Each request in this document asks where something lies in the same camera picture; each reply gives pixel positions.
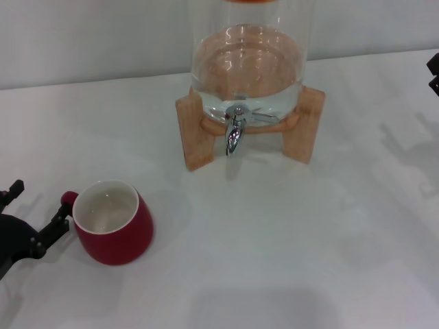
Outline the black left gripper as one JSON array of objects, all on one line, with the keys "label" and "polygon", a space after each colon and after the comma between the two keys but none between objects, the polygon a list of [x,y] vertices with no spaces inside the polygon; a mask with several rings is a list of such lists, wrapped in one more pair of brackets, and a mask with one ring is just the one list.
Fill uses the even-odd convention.
[{"label": "black left gripper", "polygon": [[[16,180],[8,191],[1,191],[0,204],[8,206],[25,190],[24,182]],[[69,231],[72,205],[62,203],[51,221],[39,232],[24,220],[1,214],[1,278],[19,260],[41,259],[45,248],[50,248]]]}]

